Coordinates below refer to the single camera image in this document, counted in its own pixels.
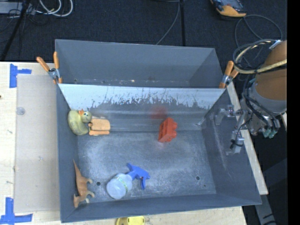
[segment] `brown toy dinosaur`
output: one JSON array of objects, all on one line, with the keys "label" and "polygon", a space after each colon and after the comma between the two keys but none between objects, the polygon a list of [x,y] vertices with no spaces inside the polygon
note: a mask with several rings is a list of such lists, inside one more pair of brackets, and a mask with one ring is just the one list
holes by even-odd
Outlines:
[{"label": "brown toy dinosaur", "polygon": [[81,172],[79,170],[79,168],[77,167],[74,159],[73,159],[73,162],[74,162],[74,167],[75,167],[75,172],[76,172],[76,185],[77,185],[77,190],[78,190],[78,193],[79,193],[79,196],[76,196],[74,194],[74,207],[78,207],[79,203],[82,202],[82,201],[86,201],[86,203],[89,203],[89,199],[87,198],[87,195],[91,195],[92,197],[95,197],[95,194],[91,191],[88,190],[88,186],[87,186],[87,183],[93,183],[92,179],[87,179],[85,177],[83,177],[81,175]]}]

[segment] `red toy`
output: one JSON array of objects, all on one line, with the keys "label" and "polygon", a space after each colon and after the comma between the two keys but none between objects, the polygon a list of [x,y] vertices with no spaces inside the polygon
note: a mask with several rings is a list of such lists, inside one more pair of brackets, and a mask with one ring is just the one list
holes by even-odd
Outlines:
[{"label": "red toy", "polygon": [[159,126],[158,141],[161,143],[170,142],[177,136],[175,129],[177,123],[172,118],[167,118]]}]

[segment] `black floor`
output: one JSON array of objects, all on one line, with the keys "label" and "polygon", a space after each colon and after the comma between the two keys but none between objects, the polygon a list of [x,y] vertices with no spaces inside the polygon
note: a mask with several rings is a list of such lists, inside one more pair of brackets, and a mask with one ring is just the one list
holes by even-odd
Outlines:
[{"label": "black floor", "polygon": [[[49,7],[56,8],[56,0],[44,0]],[[247,10],[245,21],[224,20],[217,14],[209,0],[186,0],[181,4],[174,26],[160,45],[213,47],[216,49],[224,71],[228,60],[238,45],[260,38],[287,39],[287,0],[240,0]],[[177,2],[156,0],[73,0],[74,10],[70,16],[59,18],[52,15],[23,18],[16,36],[7,52],[6,61],[35,61],[37,56],[46,62],[53,61],[54,41],[57,38],[156,44],[170,28],[177,11]],[[34,6],[38,0],[32,0]],[[64,1],[65,10],[70,8]],[[3,53],[18,18],[0,16],[0,52]],[[264,61],[263,54],[256,63]],[[242,75],[235,81],[240,96]],[[280,129],[273,139],[262,135],[252,137],[262,171],[287,158],[286,131]],[[277,224],[288,224],[287,179],[269,188],[268,199]],[[254,207],[244,208],[248,224],[259,224]]]}]

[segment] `bin floor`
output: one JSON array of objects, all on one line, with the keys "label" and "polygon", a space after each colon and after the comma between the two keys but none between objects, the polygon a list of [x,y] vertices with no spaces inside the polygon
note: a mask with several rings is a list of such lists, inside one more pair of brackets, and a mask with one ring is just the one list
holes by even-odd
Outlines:
[{"label": "bin floor", "polygon": [[79,168],[95,198],[90,203],[112,201],[106,185],[118,173],[128,173],[127,163],[150,174],[146,188],[140,180],[123,198],[214,194],[215,185],[201,131],[178,131],[171,142],[158,142],[158,132],[115,132],[78,138]]}]

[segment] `spray bottle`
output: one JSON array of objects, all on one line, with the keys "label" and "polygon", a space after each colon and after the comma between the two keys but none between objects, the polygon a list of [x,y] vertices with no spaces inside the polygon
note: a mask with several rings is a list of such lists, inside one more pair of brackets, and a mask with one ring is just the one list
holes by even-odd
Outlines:
[{"label": "spray bottle", "polygon": [[133,166],[130,163],[127,163],[127,167],[130,169],[130,172],[126,174],[118,173],[106,185],[108,194],[114,199],[121,199],[131,190],[132,180],[141,179],[141,186],[144,190],[146,188],[146,180],[150,179],[148,172],[142,168]]}]

